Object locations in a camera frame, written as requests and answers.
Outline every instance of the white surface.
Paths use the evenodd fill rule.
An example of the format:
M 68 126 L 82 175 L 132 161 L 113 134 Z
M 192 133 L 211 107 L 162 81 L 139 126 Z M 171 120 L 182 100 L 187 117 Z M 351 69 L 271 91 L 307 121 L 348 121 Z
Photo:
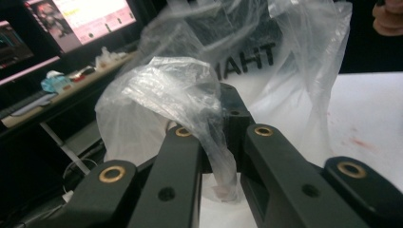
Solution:
M 335 156 L 367 163 L 403 191 L 403 72 L 338 76 L 328 124 Z

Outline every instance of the plastic bag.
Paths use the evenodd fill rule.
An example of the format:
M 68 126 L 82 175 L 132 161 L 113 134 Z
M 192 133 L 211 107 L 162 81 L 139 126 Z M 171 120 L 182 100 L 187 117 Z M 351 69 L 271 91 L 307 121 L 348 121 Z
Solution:
M 237 88 L 257 123 L 278 128 L 310 162 L 332 156 L 327 107 L 347 43 L 350 3 L 218 0 L 165 10 L 121 75 L 154 56 L 193 57 Z
M 97 103 L 107 153 L 124 160 L 130 155 L 130 161 L 142 163 L 152 157 L 143 152 L 156 155 L 161 147 L 162 123 L 175 121 L 201 142 L 217 180 L 217 196 L 235 200 L 237 170 L 222 132 L 219 98 L 220 84 L 210 65 L 192 58 L 156 57 L 112 82 Z

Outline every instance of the red stain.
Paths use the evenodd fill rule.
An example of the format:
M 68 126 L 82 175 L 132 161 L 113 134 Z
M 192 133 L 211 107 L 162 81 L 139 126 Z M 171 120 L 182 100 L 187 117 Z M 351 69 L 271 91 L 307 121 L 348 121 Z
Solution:
M 371 145 L 369 143 L 366 143 L 366 142 L 363 142 L 361 140 L 358 140 L 356 138 L 351 138 L 350 141 L 353 142 L 354 144 L 359 145 L 361 147 L 364 147 L 366 149 L 374 149 L 373 145 Z

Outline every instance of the small object on desk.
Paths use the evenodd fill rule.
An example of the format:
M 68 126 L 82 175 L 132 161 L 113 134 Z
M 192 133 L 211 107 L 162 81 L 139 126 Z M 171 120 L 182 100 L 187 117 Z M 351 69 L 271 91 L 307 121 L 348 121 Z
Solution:
M 102 47 L 102 54 L 95 58 L 95 67 L 99 70 L 103 70 L 108 65 L 123 59 L 126 55 L 127 53 L 124 52 L 109 52 L 106 47 Z
M 46 96 L 48 93 L 44 90 L 40 90 L 29 97 L 25 98 L 24 100 L 13 104 L 12 106 L 9 106 L 3 110 L 0 111 L 0 119 L 4 119 L 8 117 L 11 113 L 19 110 L 20 108 L 23 108 L 26 105 L 29 105 L 32 102 L 35 102 L 36 100 L 42 98 L 43 96 Z
M 73 87 L 73 83 L 63 73 L 51 70 L 48 72 L 47 78 L 41 82 L 41 86 L 46 92 L 61 94 Z
M 51 103 L 51 98 L 57 96 L 57 93 L 47 93 L 44 96 L 40 97 L 39 99 L 29 103 L 20 109 L 16 110 L 15 112 L 11 113 L 11 116 L 22 116 L 27 112 L 31 111 L 33 108 L 37 106 L 45 106 Z
M 86 66 L 86 67 L 82 68 L 81 70 L 79 70 L 77 73 L 75 73 L 71 76 L 68 76 L 68 78 L 72 82 L 77 83 L 77 82 L 80 82 L 81 80 L 85 79 L 85 77 L 87 75 L 90 75 L 91 73 L 93 73 L 95 71 L 96 71 L 96 68 L 94 66 Z

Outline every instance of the dark background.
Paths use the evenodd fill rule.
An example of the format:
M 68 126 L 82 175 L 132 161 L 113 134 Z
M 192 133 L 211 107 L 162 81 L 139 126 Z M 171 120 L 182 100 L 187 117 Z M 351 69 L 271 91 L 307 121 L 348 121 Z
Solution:
M 128 1 L 144 2 L 143 7 L 147 8 L 147 12 L 142 15 L 143 26 L 166 5 L 165 0 Z M 0 10 L 13 8 L 15 2 L 15 0 L 0 0 Z M 403 36 L 383 37 L 374 31 L 372 10 L 375 0 L 351 0 L 351 2 L 354 5 L 351 32 L 340 73 L 403 71 L 401 63 Z M 129 30 L 120 37 L 105 39 L 105 42 L 111 42 L 114 48 L 118 48 L 139 37 L 139 30 Z M 50 67 L 62 72 L 83 67 L 93 59 L 94 51 L 100 50 L 98 46 L 99 44 L 95 44 L 65 55 L 64 62 Z M 24 80 L 0 87 L 0 108 L 18 102 L 39 90 L 39 83 L 47 71 L 48 68 L 41 69 Z M 54 120 L 54 124 L 69 126 L 62 133 L 73 132 L 76 128 L 82 127 L 87 121 L 95 118 L 93 106 L 96 100 L 93 98 L 87 103 L 79 104 L 76 109 L 66 112 L 65 117 L 58 121 Z M 5 213 L 10 213 L 11 210 L 14 213 L 18 212 L 18 208 L 28 203 L 51 196 L 49 191 L 60 190 L 63 182 L 61 175 L 68 163 L 67 156 L 39 126 L 25 130 L 7 142 L 0 140 L 0 226 Z

